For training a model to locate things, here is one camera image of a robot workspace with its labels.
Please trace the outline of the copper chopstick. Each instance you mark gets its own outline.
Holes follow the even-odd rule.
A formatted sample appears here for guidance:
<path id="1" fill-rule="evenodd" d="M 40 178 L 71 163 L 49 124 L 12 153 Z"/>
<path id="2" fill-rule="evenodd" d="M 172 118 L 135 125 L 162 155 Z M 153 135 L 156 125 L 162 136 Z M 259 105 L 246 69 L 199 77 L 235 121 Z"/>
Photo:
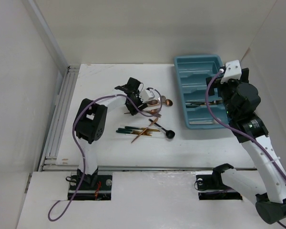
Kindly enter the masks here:
<path id="1" fill-rule="evenodd" d="M 136 141 L 139 137 L 144 136 L 144 135 L 146 135 L 146 136 L 151 136 L 152 133 L 153 133 L 153 132 L 152 132 L 149 128 L 145 128 L 143 131 L 141 131 L 141 132 L 135 137 L 134 140 L 131 141 L 131 144 L 132 144 L 134 141 Z"/>

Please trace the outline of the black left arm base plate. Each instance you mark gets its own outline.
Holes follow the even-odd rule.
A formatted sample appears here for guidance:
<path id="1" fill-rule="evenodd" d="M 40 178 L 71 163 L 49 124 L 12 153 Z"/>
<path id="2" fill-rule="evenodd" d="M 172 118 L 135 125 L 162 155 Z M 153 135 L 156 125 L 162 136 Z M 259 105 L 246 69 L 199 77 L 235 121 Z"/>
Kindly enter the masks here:
<path id="1" fill-rule="evenodd" d="M 71 200 L 80 178 L 71 175 L 65 178 L 69 182 L 68 200 Z M 82 182 L 73 200 L 107 201 L 112 197 L 112 174 L 100 173 L 92 184 Z"/>

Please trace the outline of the copper fork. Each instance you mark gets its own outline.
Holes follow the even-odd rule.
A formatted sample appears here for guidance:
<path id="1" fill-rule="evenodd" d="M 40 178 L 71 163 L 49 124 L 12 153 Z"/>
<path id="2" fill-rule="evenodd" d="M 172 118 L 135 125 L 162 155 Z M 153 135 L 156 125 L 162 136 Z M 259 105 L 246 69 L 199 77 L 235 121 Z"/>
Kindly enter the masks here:
<path id="1" fill-rule="evenodd" d="M 149 118 L 150 124 L 149 126 L 152 126 L 154 124 L 156 124 L 156 122 L 158 121 L 159 117 L 161 117 L 160 114 L 156 114 L 155 116 L 153 116 L 153 118 Z"/>
<path id="2" fill-rule="evenodd" d="M 152 110 L 143 110 L 145 113 L 155 114 L 160 111 L 160 108 L 152 109 Z"/>

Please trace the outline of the black fork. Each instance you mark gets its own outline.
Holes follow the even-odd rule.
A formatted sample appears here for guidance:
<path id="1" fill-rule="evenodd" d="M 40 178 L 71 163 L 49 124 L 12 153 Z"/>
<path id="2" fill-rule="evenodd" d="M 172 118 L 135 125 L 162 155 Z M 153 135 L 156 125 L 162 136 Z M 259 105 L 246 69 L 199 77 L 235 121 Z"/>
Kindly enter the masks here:
<path id="1" fill-rule="evenodd" d="M 222 103 L 223 103 L 223 100 L 215 100 L 215 101 L 208 102 L 209 105 L 218 105 Z M 185 103 L 186 107 L 202 106 L 206 104 L 207 104 L 206 102 Z"/>

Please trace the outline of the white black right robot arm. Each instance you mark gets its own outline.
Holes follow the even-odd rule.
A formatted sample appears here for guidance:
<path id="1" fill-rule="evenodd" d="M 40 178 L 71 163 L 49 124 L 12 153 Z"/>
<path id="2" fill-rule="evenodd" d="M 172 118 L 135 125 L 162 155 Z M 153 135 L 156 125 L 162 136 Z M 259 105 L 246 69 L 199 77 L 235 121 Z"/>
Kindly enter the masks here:
<path id="1" fill-rule="evenodd" d="M 255 206 L 265 223 L 280 224 L 286 218 L 286 171 L 274 152 L 265 124 L 255 114 L 261 98 L 257 88 L 249 83 L 248 71 L 221 67 L 215 76 L 206 79 L 205 102 L 215 122 L 231 130 L 249 154 L 263 184 L 253 182 L 226 163 L 213 168 L 207 189 L 231 188 Z M 223 100 L 227 124 L 210 108 L 209 96 L 215 91 Z"/>

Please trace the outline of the black spoon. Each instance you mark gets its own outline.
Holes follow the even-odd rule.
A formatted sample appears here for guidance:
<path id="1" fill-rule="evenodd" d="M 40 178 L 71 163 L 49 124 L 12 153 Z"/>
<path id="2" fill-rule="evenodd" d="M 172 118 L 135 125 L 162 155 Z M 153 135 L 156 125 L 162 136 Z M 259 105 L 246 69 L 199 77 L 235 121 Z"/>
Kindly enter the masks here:
<path id="1" fill-rule="evenodd" d="M 175 137 L 175 132 L 173 130 L 167 130 L 167 129 L 165 129 L 164 127 L 162 127 L 161 125 L 159 125 L 157 123 L 155 123 L 155 125 L 165 132 L 165 136 L 168 139 L 173 139 Z"/>

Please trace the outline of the blue plastic cutlery tray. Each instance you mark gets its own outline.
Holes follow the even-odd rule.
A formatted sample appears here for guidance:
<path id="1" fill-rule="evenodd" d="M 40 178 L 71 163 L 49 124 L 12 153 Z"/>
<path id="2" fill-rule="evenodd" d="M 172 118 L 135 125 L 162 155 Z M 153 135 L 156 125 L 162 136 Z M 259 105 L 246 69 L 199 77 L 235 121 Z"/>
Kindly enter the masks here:
<path id="1" fill-rule="evenodd" d="M 174 57 L 177 85 L 181 97 L 184 122 L 188 129 L 222 129 L 220 124 L 190 125 L 189 122 L 213 121 L 206 105 L 186 107 L 185 103 L 205 102 L 206 78 L 214 77 L 222 60 L 215 54 L 184 55 Z"/>

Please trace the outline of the copper spoon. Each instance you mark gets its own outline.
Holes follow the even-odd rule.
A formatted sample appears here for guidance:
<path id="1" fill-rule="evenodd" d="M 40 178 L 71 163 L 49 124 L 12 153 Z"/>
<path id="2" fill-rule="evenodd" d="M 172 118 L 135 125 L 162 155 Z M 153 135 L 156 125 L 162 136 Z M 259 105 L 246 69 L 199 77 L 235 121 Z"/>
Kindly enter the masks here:
<path id="1" fill-rule="evenodd" d="M 170 99 L 165 99 L 162 103 L 160 103 L 159 100 L 151 100 L 148 101 L 146 104 L 147 104 L 146 109 L 147 108 L 149 109 L 149 108 L 160 108 L 161 106 L 170 107 L 173 105 L 173 102 Z"/>

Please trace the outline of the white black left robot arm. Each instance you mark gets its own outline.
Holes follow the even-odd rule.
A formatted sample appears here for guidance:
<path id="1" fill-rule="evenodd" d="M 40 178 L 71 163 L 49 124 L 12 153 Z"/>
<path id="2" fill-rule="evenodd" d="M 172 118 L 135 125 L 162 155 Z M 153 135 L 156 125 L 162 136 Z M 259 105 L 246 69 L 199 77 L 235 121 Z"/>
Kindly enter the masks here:
<path id="1" fill-rule="evenodd" d="M 125 85 L 116 86 L 111 94 L 82 100 L 72 125 L 72 137 L 82 156 L 77 169 L 78 182 L 86 189 L 97 185 L 97 156 L 85 153 L 79 141 L 92 144 L 99 140 L 104 133 L 107 114 L 117 107 L 125 105 L 132 115 L 137 114 L 139 106 L 143 105 L 139 97 L 141 85 L 140 81 L 131 77 Z"/>

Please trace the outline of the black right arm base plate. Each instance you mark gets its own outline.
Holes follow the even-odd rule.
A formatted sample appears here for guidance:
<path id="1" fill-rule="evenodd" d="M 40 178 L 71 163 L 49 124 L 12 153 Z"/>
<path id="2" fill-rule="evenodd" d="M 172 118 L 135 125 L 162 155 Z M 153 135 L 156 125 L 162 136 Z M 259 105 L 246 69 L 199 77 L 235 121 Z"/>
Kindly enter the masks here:
<path id="1" fill-rule="evenodd" d="M 234 189 L 217 184 L 211 174 L 196 175 L 194 188 L 198 191 L 199 200 L 243 200 Z"/>

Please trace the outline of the silver spoon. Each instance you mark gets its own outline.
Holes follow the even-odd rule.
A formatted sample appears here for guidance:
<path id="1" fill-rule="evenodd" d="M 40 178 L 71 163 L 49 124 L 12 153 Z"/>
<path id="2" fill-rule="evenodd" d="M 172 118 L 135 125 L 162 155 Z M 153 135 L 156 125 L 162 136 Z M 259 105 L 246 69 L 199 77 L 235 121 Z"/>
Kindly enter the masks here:
<path id="1" fill-rule="evenodd" d="M 158 104 L 166 104 L 166 97 L 164 95 L 161 95 L 157 101 Z"/>

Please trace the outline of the aluminium frame rail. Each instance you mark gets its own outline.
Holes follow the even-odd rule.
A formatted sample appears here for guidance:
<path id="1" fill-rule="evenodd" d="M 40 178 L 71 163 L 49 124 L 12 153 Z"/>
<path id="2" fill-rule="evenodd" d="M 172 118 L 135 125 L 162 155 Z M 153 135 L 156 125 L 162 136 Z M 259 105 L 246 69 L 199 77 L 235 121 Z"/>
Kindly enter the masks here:
<path id="1" fill-rule="evenodd" d="M 67 68 L 59 93 L 54 98 L 55 109 L 53 116 L 50 119 L 50 127 L 46 134 L 44 146 L 41 151 L 37 168 L 38 172 L 58 169 L 56 158 L 71 105 L 79 69 L 79 66 L 69 66 Z"/>

